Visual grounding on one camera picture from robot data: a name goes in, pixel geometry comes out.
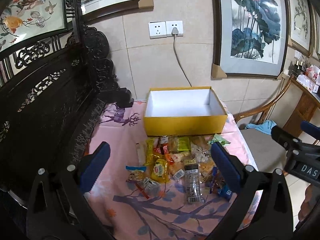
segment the green snack package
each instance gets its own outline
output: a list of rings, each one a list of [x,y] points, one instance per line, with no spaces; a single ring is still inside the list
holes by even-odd
[[[178,152],[191,151],[190,139],[187,136],[178,137]]]
[[[213,137],[213,139],[210,140],[210,141],[208,141],[208,144],[213,144],[213,143],[215,143],[215,142],[221,143],[222,146],[225,146],[225,145],[227,145],[227,144],[230,144],[229,141],[225,140],[225,139],[224,139],[221,135],[219,135],[219,134],[215,134],[214,137]]]

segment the electrical socket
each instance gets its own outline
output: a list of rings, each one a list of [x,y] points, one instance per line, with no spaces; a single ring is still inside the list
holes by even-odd
[[[149,34],[150,34],[150,39],[167,37],[167,30],[165,27],[165,22],[149,23]]]
[[[183,24],[182,21],[166,21],[165,26],[167,29],[167,37],[173,37],[172,30],[176,27],[179,31],[177,36],[183,36]]]

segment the power cord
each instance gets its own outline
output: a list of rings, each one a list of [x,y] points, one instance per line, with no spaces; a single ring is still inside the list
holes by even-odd
[[[185,71],[183,70],[183,67],[182,67],[182,65],[181,65],[181,62],[180,62],[180,59],[179,59],[179,56],[178,56],[178,53],[177,53],[177,50],[176,50],[176,38],[177,38],[177,35],[178,35],[178,34],[179,34],[178,29],[177,29],[176,27],[174,27],[173,30],[172,30],[172,35],[173,35],[173,50],[174,50],[174,53],[175,53],[175,55],[176,55],[178,64],[179,64],[182,72],[184,73],[184,76],[185,76],[186,79],[188,80],[188,82],[189,82],[189,84],[190,84],[190,87],[192,87],[190,80],[188,79]]]

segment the open cardboard box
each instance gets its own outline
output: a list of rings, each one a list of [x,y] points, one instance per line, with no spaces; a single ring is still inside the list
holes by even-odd
[[[144,126],[148,136],[221,133],[227,113],[211,87],[150,89]]]

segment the floral tablecloth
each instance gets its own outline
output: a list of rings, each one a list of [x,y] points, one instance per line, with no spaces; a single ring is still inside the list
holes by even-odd
[[[89,152],[92,154],[102,141],[110,144],[111,156],[88,194],[88,202],[103,224],[112,225],[118,240],[199,240],[217,226],[230,202],[215,194],[203,193],[204,203],[186,204],[182,182],[171,180],[162,185],[158,196],[146,199],[134,184],[125,182],[125,166],[138,166],[136,143],[147,139],[143,128],[145,102],[137,101],[132,108],[108,105],[96,127]],[[222,136],[231,142],[226,148],[243,164],[256,168],[251,152],[232,114]],[[248,225],[260,200],[257,192],[240,228]]]

